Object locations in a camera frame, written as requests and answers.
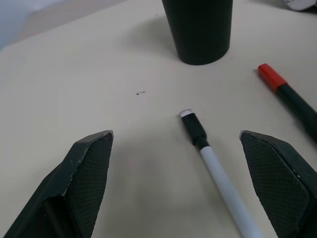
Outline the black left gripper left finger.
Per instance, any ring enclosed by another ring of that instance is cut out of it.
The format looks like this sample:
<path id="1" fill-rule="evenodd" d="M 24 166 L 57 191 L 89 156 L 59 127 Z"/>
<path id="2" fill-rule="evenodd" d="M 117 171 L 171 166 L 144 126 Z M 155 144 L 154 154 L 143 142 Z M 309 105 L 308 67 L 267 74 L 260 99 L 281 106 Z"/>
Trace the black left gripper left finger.
<path id="1" fill-rule="evenodd" d="M 104 197 L 113 132 L 75 142 L 39 184 L 6 238 L 89 238 Z"/>

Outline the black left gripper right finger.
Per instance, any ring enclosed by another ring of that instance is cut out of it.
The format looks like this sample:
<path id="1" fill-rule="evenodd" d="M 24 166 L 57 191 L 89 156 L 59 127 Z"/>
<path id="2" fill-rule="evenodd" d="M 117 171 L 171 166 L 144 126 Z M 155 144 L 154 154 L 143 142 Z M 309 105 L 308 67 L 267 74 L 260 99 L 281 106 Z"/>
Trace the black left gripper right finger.
<path id="1" fill-rule="evenodd" d="M 243 130 L 253 187 L 279 238 L 317 236 L 317 173 L 287 142 Z"/>

